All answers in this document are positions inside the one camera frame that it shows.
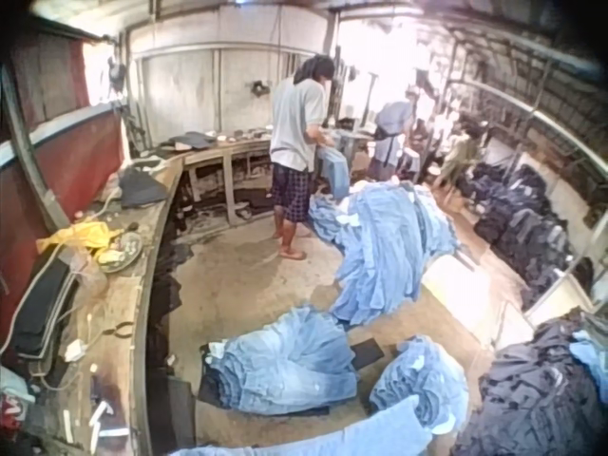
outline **table leg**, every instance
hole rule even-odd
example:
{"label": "table leg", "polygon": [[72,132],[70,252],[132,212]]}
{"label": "table leg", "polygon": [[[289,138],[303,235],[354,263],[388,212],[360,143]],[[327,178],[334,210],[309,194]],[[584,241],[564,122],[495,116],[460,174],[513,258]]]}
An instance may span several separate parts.
{"label": "table leg", "polygon": [[197,168],[191,168],[188,170],[188,176],[190,177],[190,185],[192,186],[192,197],[194,198],[195,202],[199,202],[200,201],[200,191],[199,191],[199,187],[197,186]]}
{"label": "table leg", "polygon": [[223,172],[224,172],[224,191],[226,192],[226,211],[228,213],[228,223],[235,226],[238,222],[237,213],[235,212],[235,186],[232,175],[232,155],[224,154],[223,156]]}

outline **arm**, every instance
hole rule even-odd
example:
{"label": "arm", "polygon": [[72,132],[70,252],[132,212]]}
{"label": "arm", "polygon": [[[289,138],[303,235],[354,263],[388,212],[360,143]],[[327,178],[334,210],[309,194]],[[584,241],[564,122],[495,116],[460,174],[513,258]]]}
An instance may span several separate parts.
{"label": "arm", "polygon": [[321,131],[325,119],[325,91],[318,84],[310,85],[304,97],[306,134],[318,145],[333,145],[331,138]]}

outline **yellow cloth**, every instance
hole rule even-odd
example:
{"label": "yellow cloth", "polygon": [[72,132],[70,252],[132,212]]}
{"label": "yellow cloth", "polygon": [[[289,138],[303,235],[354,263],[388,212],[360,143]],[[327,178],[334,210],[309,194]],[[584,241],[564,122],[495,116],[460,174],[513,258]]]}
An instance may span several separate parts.
{"label": "yellow cloth", "polygon": [[107,248],[110,241],[122,232],[111,231],[104,221],[83,221],[59,230],[51,237],[36,240],[36,248],[42,253],[49,245],[69,244],[71,241],[89,249]]}

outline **bare foot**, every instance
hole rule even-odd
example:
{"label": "bare foot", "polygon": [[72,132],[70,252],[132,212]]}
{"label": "bare foot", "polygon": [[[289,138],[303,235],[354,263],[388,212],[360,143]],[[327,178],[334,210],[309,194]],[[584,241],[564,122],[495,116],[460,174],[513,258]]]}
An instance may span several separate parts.
{"label": "bare foot", "polygon": [[301,261],[306,259],[306,254],[296,249],[286,249],[281,247],[278,251],[278,255],[287,259],[294,259],[295,261]]}

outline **black hair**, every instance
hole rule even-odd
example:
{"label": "black hair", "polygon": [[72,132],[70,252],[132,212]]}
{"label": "black hair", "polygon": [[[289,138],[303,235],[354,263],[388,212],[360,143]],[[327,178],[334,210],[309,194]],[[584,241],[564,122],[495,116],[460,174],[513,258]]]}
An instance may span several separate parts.
{"label": "black hair", "polygon": [[297,69],[294,75],[294,85],[301,83],[305,79],[314,79],[318,83],[321,77],[333,79],[334,73],[335,66],[330,57],[327,55],[315,55]]}

